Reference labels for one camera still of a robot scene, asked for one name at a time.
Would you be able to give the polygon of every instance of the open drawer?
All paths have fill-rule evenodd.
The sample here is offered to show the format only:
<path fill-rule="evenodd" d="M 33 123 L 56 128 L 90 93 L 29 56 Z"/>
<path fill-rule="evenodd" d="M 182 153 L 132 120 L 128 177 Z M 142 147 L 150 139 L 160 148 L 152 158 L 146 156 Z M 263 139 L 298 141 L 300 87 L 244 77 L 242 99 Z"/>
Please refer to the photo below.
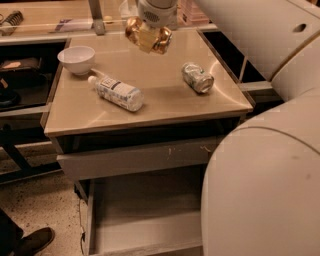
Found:
<path fill-rule="evenodd" d="M 85 255 L 201 255 L 203 167 L 91 181 Z"/>

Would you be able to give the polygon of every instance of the tile floor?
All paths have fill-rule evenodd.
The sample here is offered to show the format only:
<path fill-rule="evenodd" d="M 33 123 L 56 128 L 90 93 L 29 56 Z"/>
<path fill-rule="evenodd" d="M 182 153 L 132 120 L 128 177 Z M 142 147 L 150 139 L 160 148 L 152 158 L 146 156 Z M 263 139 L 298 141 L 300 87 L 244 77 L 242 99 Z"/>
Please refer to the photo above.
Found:
<path fill-rule="evenodd" d="M 31 165 L 50 162 L 56 155 L 51 145 L 21 148 Z M 0 173 L 16 169 L 1 151 Z M 56 237 L 37 256 L 81 256 L 81 226 L 86 229 L 87 205 L 74 193 L 74 185 L 62 171 L 0 186 L 0 207 L 25 231 L 25 235 L 50 226 Z M 158 256 L 200 256 L 199 248 Z"/>

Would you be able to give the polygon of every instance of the drawer front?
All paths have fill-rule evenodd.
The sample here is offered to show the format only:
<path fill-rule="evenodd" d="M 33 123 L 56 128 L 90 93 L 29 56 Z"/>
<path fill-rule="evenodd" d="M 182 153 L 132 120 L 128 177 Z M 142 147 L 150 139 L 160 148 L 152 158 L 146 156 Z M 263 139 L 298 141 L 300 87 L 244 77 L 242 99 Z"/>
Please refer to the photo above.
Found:
<path fill-rule="evenodd" d="M 217 137 L 58 155 L 72 180 L 207 164 L 220 141 Z"/>

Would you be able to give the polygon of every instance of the table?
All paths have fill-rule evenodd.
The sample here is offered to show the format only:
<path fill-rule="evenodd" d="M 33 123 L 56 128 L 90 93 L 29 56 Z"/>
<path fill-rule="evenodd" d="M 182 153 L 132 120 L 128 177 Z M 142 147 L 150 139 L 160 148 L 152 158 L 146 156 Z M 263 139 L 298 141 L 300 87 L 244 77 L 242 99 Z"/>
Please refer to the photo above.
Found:
<path fill-rule="evenodd" d="M 145 96 L 131 113 L 99 98 L 87 82 L 94 72 L 61 72 L 44 133 L 88 202 L 86 253 L 150 255 L 201 246 L 201 185 L 190 185 L 196 172 L 181 168 L 206 164 L 219 135 L 252 111 L 249 101 L 194 29 L 174 31 L 164 55 L 140 51 L 122 32 L 72 38 L 76 45 L 94 48 L 96 70 Z M 214 76 L 208 94 L 183 81 L 187 61 Z M 158 173 L 168 169 L 167 179 Z"/>

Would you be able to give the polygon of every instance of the black shoe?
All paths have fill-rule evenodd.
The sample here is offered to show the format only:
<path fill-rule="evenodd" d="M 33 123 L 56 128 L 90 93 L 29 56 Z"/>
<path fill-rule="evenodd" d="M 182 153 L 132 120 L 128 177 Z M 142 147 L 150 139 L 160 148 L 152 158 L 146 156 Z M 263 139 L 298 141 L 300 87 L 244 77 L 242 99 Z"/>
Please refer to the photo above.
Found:
<path fill-rule="evenodd" d="M 42 228 L 30 235 L 23 237 L 14 251 L 15 256 L 33 256 L 47 247 L 54 239 L 52 228 Z"/>

